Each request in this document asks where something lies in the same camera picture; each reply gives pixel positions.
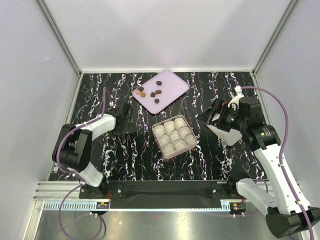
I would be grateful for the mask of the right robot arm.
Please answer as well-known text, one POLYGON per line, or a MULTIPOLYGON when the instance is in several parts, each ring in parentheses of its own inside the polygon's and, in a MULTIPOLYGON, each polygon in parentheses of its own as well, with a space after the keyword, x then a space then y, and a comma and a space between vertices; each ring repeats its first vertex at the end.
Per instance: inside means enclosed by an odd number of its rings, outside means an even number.
POLYGON ((274 197, 256 186, 246 173, 229 178, 228 195, 245 197, 264 216, 274 237, 280 239, 306 231, 320 221, 320 209, 312 207, 301 192, 286 159, 280 154, 281 140, 275 128, 265 123, 262 106, 255 97, 216 99, 197 117, 214 129, 225 143, 242 140, 267 174, 274 197))

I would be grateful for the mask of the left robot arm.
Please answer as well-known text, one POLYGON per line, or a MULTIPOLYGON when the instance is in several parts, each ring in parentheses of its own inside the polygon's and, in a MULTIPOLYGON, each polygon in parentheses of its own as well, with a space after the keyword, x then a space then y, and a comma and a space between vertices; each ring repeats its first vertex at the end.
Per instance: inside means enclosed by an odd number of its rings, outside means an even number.
POLYGON ((53 149, 52 161, 64 173, 76 174, 80 181, 90 186, 97 198, 108 193, 103 181, 106 177, 91 162, 92 142, 108 134, 117 137, 134 131, 132 106, 123 101, 98 117, 82 124, 64 124, 53 149))

